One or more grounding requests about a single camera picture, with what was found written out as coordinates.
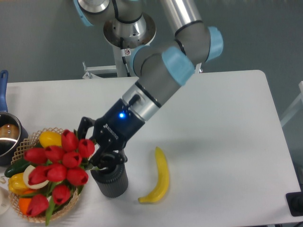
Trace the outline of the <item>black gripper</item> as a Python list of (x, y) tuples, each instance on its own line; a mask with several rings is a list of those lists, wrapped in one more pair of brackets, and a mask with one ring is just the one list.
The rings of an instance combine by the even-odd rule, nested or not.
[(144, 124), (122, 99), (101, 118), (82, 117), (77, 130), (78, 140), (85, 139), (88, 129), (94, 126), (92, 137), (99, 145), (89, 158), (88, 170), (112, 170), (127, 162), (124, 152), (126, 143)]

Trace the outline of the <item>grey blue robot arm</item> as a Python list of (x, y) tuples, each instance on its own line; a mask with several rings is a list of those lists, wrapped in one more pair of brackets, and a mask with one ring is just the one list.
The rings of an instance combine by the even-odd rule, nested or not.
[(93, 128), (99, 148), (86, 169), (111, 169), (127, 161), (128, 140), (187, 82), (196, 65), (221, 55), (223, 38), (216, 27), (206, 27), (192, 0), (163, 0), (161, 5), (174, 40), (159, 47), (140, 44), (148, 34), (139, 0), (76, 0), (75, 8), (87, 26), (111, 25), (114, 45), (131, 49), (127, 70), (138, 77), (103, 117), (83, 117), (78, 137)]

